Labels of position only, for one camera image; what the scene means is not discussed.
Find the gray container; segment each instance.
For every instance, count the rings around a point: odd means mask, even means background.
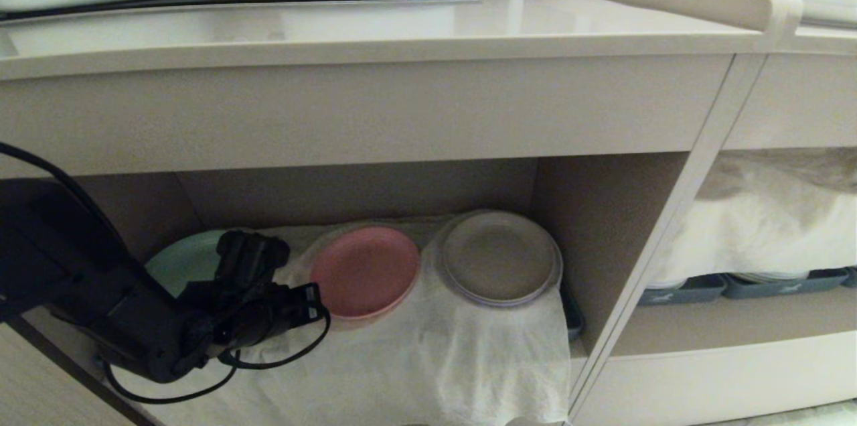
[[[566,313],[568,341],[571,342],[578,338],[580,332],[584,330],[584,314],[580,312],[580,307],[578,307],[578,303],[576,303],[574,297],[569,292],[566,292],[564,287],[560,287],[560,297],[562,297],[562,309]]]
[[[720,297],[726,289],[726,281],[720,274],[690,277],[680,289],[646,289],[640,297],[641,306],[665,304],[710,303]]]
[[[842,282],[842,285],[857,289],[857,267],[845,267],[845,270],[848,271],[848,278]]]
[[[726,279],[726,291],[723,295],[731,299],[753,299],[756,297],[774,297],[775,295],[795,295],[807,292],[823,292],[835,289],[848,277],[845,269],[822,269],[811,271],[803,280],[783,280],[774,283],[749,283],[722,274]]]

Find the pink plate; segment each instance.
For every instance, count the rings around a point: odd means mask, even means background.
[[[343,319],[365,319],[396,307],[416,282],[420,252],[386,227],[361,228],[326,246],[313,261],[322,303]]]

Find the wire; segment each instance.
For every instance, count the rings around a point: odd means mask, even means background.
[[[319,335],[318,338],[316,338],[315,341],[312,341],[312,344],[304,347],[300,352],[296,353],[294,356],[290,356],[290,358],[282,359],[282,361],[254,363],[254,362],[242,361],[241,360],[241,350],[237,350],[236,355],[234,357],[232,355],[230,355],[229,350],[227,350],[226,352],[223,352],[222,354],[220,354],[218,356],[218,359],[220,359],[220,362],[223,362],[227,366],[232,366],[233,368],[264,370],[264,369],[278,368],[278,367],[287,365],[289,362],[294,362],[300,358],[303,358],[304,356],[306,356],[307,354],[312,352],[312,350],[315,349],[315,347],[318,346],[318,344],[320,344],[322,340],[324,340],[324,337],[327,335],[327,332],[330,331],[330,322],[331,322],[330,312],[328,312],[327,308],[324,308],[324,306],[321,306],[321,304],[318,305],[318,308],[319,308],[319,311],[321,311],[321,314],[324,316],[324,320],[325,320],[324,331],[321,333],[321,335]]]
[[[24,163],[31,164],[34,167],[38,167],[39,169],[45,170],[50,173],[56,181],[60,182],[74,197],[83,204],[83,207],[89,211],[89,213],[95,218],[98,219],[99,222],[102,222],[104,227],[107,227],[107,230],[110,231],[110,234],[113,235],[113,238],[116,239],[117,243],[122,246],[123,251],[128,252],[128,248],[125,246],[125,242],[122,240],[122,236],[120,236],[119,231],[111,224],[110,219],[107,218],[107,215],[104,215],[104,212],[101,212],[101,209],[98,208],[98,204],[95,204],[92,197],[83,190],[80,185],[74,181],[71,176],[68,176],[68,173],[65,173],[60,169],[60,167],[51,163],[51,161],[47,161],[41,157],[37,157],[36,155],[30,153],[29,151],[24,151],[24,149],[18,148],[16,146],[9,145],[0,141],[0,153],[4,155],[8,155],[9,157],[24,161]]]
[[[241,352],[239,350],[236,352],[236,356],[238,356],[238,358],[241,358]],[[116,392],[120,393],[120,395],[125,396],[126,398],[131,399],[132,401],[137,401],[138,403],[142,403],[145,405],[173,405],[175,403],[190,401],[190,399],[196,399],[200,396],[205,396],[208,393],[213,393],[214,391],[220,389],[220,387],[226,385],[226,383],[229,382],[230,379],[232,379],[233,375],[235,375],[236,371],[238,371],[238,367],[232,366],[232,370],[229,371],[229,374],[227,374],[226,377],[224,377],[223,380],[221,380],[219,383],[211,387],[206,387],[203,390],[197,390],[197,392],[192,393],[192,395],[177,396],[175,398],[146,398],[144,396],[135,395],[128,389],[125,389],[121,384],[119,384],[119,381],[116,380],[116,376],[113,375],[112,368],[110,368],[110,362],[104,361],[104,375],[107,376],[107,381],[110,383],[111,386],[113,386],[113,389],[116,389]]]

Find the open shelf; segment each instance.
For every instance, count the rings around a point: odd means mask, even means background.
[[[612,356],[691,352],[857,331],[857,289],[637,307]]]

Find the gray tray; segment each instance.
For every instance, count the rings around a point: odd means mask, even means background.
[[[857,289],[857,267],[845,267],[845,270],[848,271],[848,278],[842,282],[842,285]]]
[[[726,291],[723,295],[731,299],[752,299],[756,297],[774,297],[774,295],[805,294],[835,289],[848,277],[845,269],[822,269],[811,271],[804,280],[784,280],[776,283],[749,283],[722,274],[726,279]]]
[[[570,293],[566,292],[564,287],[560,287],[560,297],[562,297],[562,309],[566,313],[566,326],[568,327],[568,341],[571,342],[578,338],[580,332],[584,330],[584,316],[580,312],[578,303]]]
[[[641,306],[665,304],[710,303],[720,297],[726,289],[726,281],[720,274],[690,277],[680,289],[664,289],[664,291],[643,292],[639,304]]]

